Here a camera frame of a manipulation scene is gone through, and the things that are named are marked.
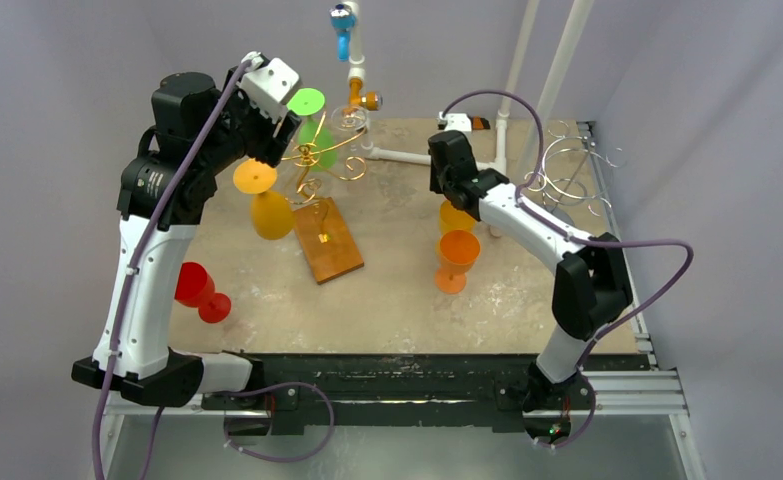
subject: cable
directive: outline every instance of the cable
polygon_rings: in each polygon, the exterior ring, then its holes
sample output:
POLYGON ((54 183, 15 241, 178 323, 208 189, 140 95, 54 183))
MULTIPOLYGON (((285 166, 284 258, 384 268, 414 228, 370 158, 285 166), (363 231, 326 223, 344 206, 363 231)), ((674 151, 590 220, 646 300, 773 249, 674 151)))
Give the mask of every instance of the cable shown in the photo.
MULTIPOLYGON (((203 142, 205 141, 211 129, 214 127, 214 123, 217 121, 220 113, 223 111, 223 108, 226 106, 226 102, 229 100, 232 92, 235 91, 238 80, 244 74, 247 67, 250 66, 250 62, 252 62, 252 59, 247 59, 241 62, 241 64, 238 65, 238 68, 235 69, 235 72, 226 83, 226 86, 223 89, 223 93, 221 93, 220 98, 217 100, 217 104, 211 111, 211 114, 203 125, 203 128, 200 129, 200 133, 197 135, 197 138, 194 139, 194 143, 191 144, 191 148, 188 150, 188 153, 185 155, 185 158, 182 160, 179 168, 176 169, 176 174, 173 175, 173 178, 170 179, 167 187, 165 187, 164 193, 161 195, 161 198, 159 198, 158 203, 153 209, 152 215, 147 222, 147 226, 144 229, 144 232, 141 234, 140 240, 138 240, 138 244, 135 245, 134 250, 132 250, 132 255, 129 258, 129 264, 127 265, 127 270, 129 272, 138 271, 141 257, 144 254, 144 247, 146 247, 147 242, 155 231, 155 228, 158 225, 158 220, 161 218, 161 214, 164 213, 164 209, 167 207, 167 202, 170 200, 170 197, 173 195, 176 187, 179 186, 179 182, 182 181, 185 173, 187 173, 188 168, 190 168, 191 163, 197 156, 197 153, 199 153, 203 142)), ((94 424, 91 428, 91 456, 94 463, 94 475, 96 476, 97 480, 105 480, 105 472, 103 470, 102 457, 100 452, 100 430, 102 429, 102 416, 103 412, 105 411, 105 405, 108 403, 108 393, 111 387, 111 380, 114 378, 114 367, 117 364, 118 355, 117 349, 120 346, 120 327, 123 325, 123 316, 126 313, 126 307, 129 303, 129 294, 132 290, 133 277, 134 273, 127 273, 126 278, 123 279, 123 284, 120 287, 120 295, 118 296, 117 300, 117 310, 115 312, 114 322, 112 323, 111 327, 111 336, 109 337, 109 350, 111 353, 109 354, 108 362, 106 362, 105 365, 105 376, 103 377, 102 387, 100 389, 100 396, 99 401, 97 402, 96 413, 94 414, 94 424)), ((153 426, 157 427, 158 422, 153 422, 153 426)), ((148 463, 149 455, 147 456, 145 465, 148 463)))
MULTIPOLYGON (((444 115, 447 115, 450 113, 450 109, 454 107, 456 104, 461 102, 462 100, 465 100, 467 98, 476 96, 476 95, 483 95, 483 94, 494 94, 494 95, 501 95, 504 97, 509 97, 512 100, 517 101, 521 105, 524 106, 524 108, 529 111, 529 113, 532 115, 532 118, 535 119, 535 126, 538 129, 538 159, 535 162, 535 169, 532 171, 532 174, 529 176, 529 179, 521 184, 518 185, 517 188, 515 188, 515 202, 517 205, 529 214, 531 217, 535 218, 539 222, 546 225, 550 230, 553 230, 554 233, 558 234, 562 238, 567 239, 570 242, 578 243, 580 245, 584 245, 587 247, 595 247, 595 248, 645 248, 645 247, 662 247, 662 246, 674 246, 674 247, 682 247, 685 249, 686 256, 685 260, 683 261, 680 268, 674 273, 673 276, 671 276, 670 280, 668 280, 664 285, 662 285, 659 290, 656 291, 653 295, 651 295, 644 303, 636 307, 634 310, 632 310, 630 313, 626 314, 621 319, 612 322, 609 325, 606 325, 602 327, 600 330, 595 333, 595 335, 591 338, 591 340, 588 342, 588 345, 586 346, 585 350, 583 351, 582 355, 580 356, 579 360, 577 361, 576 367, 578 370, 578 374, 580 377, 586 380, 586 383, 588 383, 589 386, 591 386, 591 383, 588 382, 588 379, 585 378, 585 375, 579 369, 582 367, 582 365, 585 363, 585 361, 588 359, 588 356, 591 354, 591 351, 594 349, 595 345, 600 341, 601 338, 608 335, 609 332, 612 330, 618 328, 619 326, 623 325, 624 323, 628 322, 632 318, 634 318, 639 313, 646 310, 648 307, 653 305, 653 303, 656 302, 656 300, 659 300, 662 295, 668 292, 668 290, 671 289, 671 287, 674 286, 677 281, 679 281, 680 278, 685 274, 686 270, 691 266, 692 261, 694 260, 694 249, 689 245, 687 242, 683 240, 675 240, 675 239, 662 239, 662 240, 642 240, 642 241, 618 241, 618 242, 601 242, 598 240, 586 240, 583 238, 577 238, 573 235, 568 234, 567 230, 560 227, 558 224, 550 221, 548 218, 545 218, 543 215, 537 213, 535 210, 531 209, 528 205, 526 205, 526 202, 521 200, 521 197, 523 195, 523 191, 530 186, 532 186, 532 183, 535 181, 536 177, 541 175, 541 168, 544 162, 544 127, 541 124, 541 119, 538 117, 538 113, 536 113, 535 109, 532 108, 532 105, 530 105, 527 101, 523 100, 522 98, 518 97, 517 95, 513 93, 509 93, 503 90, 475 90, 473 92, 470 92, 468 94, 462 95, 461 97, 457 98, 456 100, 450 102, 450 105, 447 106, 447 108, 444 109, 444 115)), ((585 422, 580 426, 580 428, 571 435, 568 440, 561 442, 559 444, 552 444, 550 445, 551 448, 561 448, 564 447, 571 442, 573 442, 577 437, 579 437, 585 430, 588 428, 588 425, 591 423, 591 419, 594 417, 594 410, 595 410, 595 403, 596 403, 596 394, 594 393, 594 389, 590 389, 591 392, 591 409, 589 411, 588 417, 586 417, 585 422)))
POLYGON ((158 407, 155 416, 153 416, 153 424, 152 427, 150 427, 150 441, 147 443, 147 456, 144 458, 144 465, 141 467, 141 474, 138 476, 140 480, 147 478, 147 470, 150 469, 152 451, 155 447, 155 432, 158 431, 158 422, 161 420, 162 413, 164 413, 164 407, 158 407))
POLYGON ((254 397, 256 395, 261 395, 263 393, 272 392, 274 390, 279 390, 287 387, 308 388, 309 390, 316 393, 326 404, 326 409, 329 411, 329 427, 326 429, 326 435, 323 437, 320 443, 317 444, 316 447, 314 447, 313 449, 309 450, 308 452, 302 455, 297 455, 295 457, 274 457, 271 455, 265 455, 263 453, 254 452, 252 450, 247 450, 244 447, 236 445, 235 442, 232 440, 232 438, 229 436, 229 430, 227 429, 226 419, 223 420, 223 436, 226 438, 226 443, 223 446, 231 447, 236 451, 238 451, 238 453, 243 453, 244 455, 249 455, 251 457, 255 457, 261 460, 265 460, 268 462, 275 462, 275 463, 301 462, 309 457, 314 456, 315 454, 323 450, 323 448, 326 446, 327 443, 329 443, 329 440, 332 438, 332 434, 335 432, 335 413, 332 410, 332 402, 329 400, 329 397, 327 397, 326 394, 324 394, 323 391, 321 391, 316 386, 304 382, 285 382, 276 385, 271 385, 269 387, 261 388, 258 390, 253 390, 250 392, 237 392, 237 393, 224 392, 223 395, 233 397, 233 398, 248 398, 248 397, 254 397))

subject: beige table surface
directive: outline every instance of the beige table surface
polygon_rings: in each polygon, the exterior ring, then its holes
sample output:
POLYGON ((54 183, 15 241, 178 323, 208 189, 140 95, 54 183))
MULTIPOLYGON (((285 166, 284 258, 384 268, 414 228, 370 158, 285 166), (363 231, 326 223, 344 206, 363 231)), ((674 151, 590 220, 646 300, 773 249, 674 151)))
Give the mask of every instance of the beige table surface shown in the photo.
MULTIPOLYGON (((510 172, 527 122, 510 122, 510 172)), ((564 128, 551 123, 554 133, 564 128)), ((432 119, 374 122, 381 148, 426 153, 436 132, 432 119)), ((494 156, 494 131, 473 132, 480 161, 494 156)), ((546 143, 553 140, 548 136, 546 143)), ((582 155, 553 162, 552 178, 570 176, 582 155)), ((292 232, 277 241, 256 235, 249 218, 251 197, 235 189, 233 169, 218 177, 186 256, 208 269, 217 291, 232 300, 223 322, 202 322, 195 310, 174 304, 170 345, 190 351, 244 350, 280 353, 537 353, 555 326, 550 312, 552 274, 508 237, 493 238, 485 225, 474 230, 482 254, 458 295, 433 284, 438 266, 438 207, 429 192, 429 168, 368 160, 365 178, 340 182, 322 173, 322 193, 335 199, 365 261, 364 268, 317 285, 292 232)), ((293 167, 279 167, 277 191, 293 167)), ((579 179, 593 188, 584 168, 579 179)), ((599 234, 602 218, 586 206, 566 208, 577 227, 599 234)), ((607 336, 596 353, 633 353, 629 325, 607 336)))

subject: cup base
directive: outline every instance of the cup base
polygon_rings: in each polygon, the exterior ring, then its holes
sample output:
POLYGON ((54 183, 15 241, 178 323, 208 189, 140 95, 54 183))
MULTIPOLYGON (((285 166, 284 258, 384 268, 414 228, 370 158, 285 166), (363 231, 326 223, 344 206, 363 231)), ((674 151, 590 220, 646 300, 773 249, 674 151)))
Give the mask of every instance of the cup base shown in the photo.
POLYGON ((467 283, 468 280, 463 273, 449 275, 441 270, 435 272, 435 286, 446 294, 455 295, 461 292, 465 289, 467 283))

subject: yellow plastic cup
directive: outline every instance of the yellow plastic cup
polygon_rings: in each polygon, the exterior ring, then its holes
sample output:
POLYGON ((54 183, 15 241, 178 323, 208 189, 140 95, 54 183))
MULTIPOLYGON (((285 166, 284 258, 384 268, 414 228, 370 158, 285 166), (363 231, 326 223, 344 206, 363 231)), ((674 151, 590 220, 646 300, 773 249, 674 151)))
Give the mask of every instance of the yellow plastic cup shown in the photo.
POLYGON ((476 219, 467 213, 456 210, 449 200, 444 200, 441 208, 438 210, 438 229, 441 235, 445 235, 453 230, 464 230, 470 232, 476 225, 476 219))
POLYGON ((232 182, 242 193, 266 192, 276 183, 276 170, 250 158, 238 165, 235 173, 232 174, 232 182))

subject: white wall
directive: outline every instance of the white wall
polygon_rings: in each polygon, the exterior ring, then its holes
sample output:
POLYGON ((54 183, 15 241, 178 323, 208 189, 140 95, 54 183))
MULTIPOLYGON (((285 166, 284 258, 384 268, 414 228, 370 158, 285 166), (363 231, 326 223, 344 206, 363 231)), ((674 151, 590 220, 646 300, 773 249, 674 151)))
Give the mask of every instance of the white wall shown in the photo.
MULTIPOLYGON (((279 56, 325 92, 346 101, 347 66, 336 57, 327 0, 142 0, 159 45, 180 70, 225 75, 248 50, 279 56)), ((595 119, 647 41, 664 0, 598 0, 553 115, 595 119)), ((506 85, 526 0, 362 0, 369 89, 379 116, 434 117, 457 96, 506 85)), ((518 93, 538 100, 570 10, 540 3, 518 93)), ((466 112, 493 118, 499 99, 471 99, 466 112)), ((522 115, 520 109, 513 113, 522 115)))
MULTIPOLYGON (((710 478, 783 478, 783 1, 673 9, 598 133, 630 162, 613 188, 624 236, 696 251, 647 322, 710 478)), ((630 259, 646 298, 681 253, 630 259)))
POLYGON ((122 168, 170 72, 132 0, 0 0, 0 479, 84 478, 122 168))

